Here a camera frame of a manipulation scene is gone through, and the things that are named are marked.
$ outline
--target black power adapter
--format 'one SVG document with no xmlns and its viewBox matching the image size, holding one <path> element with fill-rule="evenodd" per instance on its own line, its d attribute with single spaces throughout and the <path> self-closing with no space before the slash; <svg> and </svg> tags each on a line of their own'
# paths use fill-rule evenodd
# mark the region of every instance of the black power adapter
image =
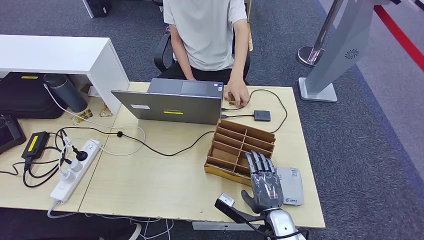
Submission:
<svg viewBox="0 0 424 240">
<path fill-rule="evenodd" d="M 24 171 L 30 168 L 31 162 L 34 159 L 39 159 L 41 157 L 48 140 L 49 134 L 46 131 L 36 132 L 31 135 L 21 156 L 25 159 Z"/>
</svg>

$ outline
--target robotic hand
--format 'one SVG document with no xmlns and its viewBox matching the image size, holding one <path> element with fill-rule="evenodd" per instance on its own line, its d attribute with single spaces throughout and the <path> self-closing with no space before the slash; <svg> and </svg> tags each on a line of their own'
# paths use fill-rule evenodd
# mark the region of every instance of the robotic hand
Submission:
<svg viewBox="0 0 424 240">
<path fill-rule="evenodd" d="M 245 156 L 249 165 L 253 197 L 245 190 L 241 191 L 241 196 L 252 211 L 260 215 L 252 216 L 235 209 L 234 199 L 225 193 L 216 200 L 215 207 L 236 223 L 246 223 L 264 235 L 265 239 L 299 240 L 301 232 L 306 232 L 305 238 L 308 239 L 309 232 L 297 231 L 290 214 L 281 209 L 284 200 L 283 189 L 273 162 L 255 151 L 247 152 Z M 256 221 L 264 221 L 265 225 L 257 229 L 250 224 Z"/>
<path fill-rule="evenodd" d="M 283 189 L 276 174 L 273 162 L 262 153 L 251 151 L 245 154 L 249 164 L 250 181 L 253 197 L 245 190 L 241 197 L 256 214 L 269 209 L 280 208 L 283 205 Z"/>
</svg>

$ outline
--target electrical outlet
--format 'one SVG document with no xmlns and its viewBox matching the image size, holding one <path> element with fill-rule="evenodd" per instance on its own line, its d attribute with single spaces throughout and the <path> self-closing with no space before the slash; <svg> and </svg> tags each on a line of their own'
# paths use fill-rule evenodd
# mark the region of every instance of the electrical outlet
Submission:
<svg viewBox="0 0 424 240">
<path fill-rule="evenodd" d="M 66 202 L 69 199 L 71 194 L 74 192 L 75 188 L 80 183 L 84 174 L 87 172 L 87 169 L 90 167 L 93 160 L 96 158 L 97 154 L 100 151 L 100 147 L 94 144 L 93 142 L 101 146 L 99 141 L 88 140 L 84 144 L 84 146 L 81 149 L 79 149 L 80 151 L 87 152 L 88 154 L 87 159 L 85 159 L 84 161 L 80 161 L 80 163 L 82 164 L 82 168 L 81 169 L 79 167 L 75 168 L 75 169 L 78 169 L 78 171 L 75 171 L 69 168 L 66 171 L 64 171 L 68 175 L 74 175 L 75 178 L 74 179 L 65 178 L 65 179 L 59 180 L 57 185 L 54 187 L 53 191 L 50 193 L 50 197 L 60 200 L 62 202 Z"/>
</svg>

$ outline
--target human hand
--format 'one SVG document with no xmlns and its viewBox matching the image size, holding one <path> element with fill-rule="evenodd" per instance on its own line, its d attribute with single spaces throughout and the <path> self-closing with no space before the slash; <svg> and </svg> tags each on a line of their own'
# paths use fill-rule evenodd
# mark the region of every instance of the human hand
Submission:
<svg viewBox="0 0 424 240">
<path fill-rule="evenodd" d="M 236 107 L 239 107 L 240 105 L 246 106 L 246 104 L 248 104 L 249 91 L 242 76 L 230 76 L 228 85 L 224 89 L 225 100 L 230 100 L 230 94 L 234 96 Z"/>
</svg>

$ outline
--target thermos bottle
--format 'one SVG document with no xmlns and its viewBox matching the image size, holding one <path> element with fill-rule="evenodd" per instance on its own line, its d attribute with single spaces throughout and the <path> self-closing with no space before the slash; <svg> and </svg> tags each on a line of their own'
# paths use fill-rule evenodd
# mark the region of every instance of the thermos bottle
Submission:
<svg viewBox="0 0 424 240">
<path fill-rule="evenodd" d="M 47 73 L 44 82 L 74 112 L 79 113 L 87 108 L 87 102 L 65 74 Z"/>
</svg>

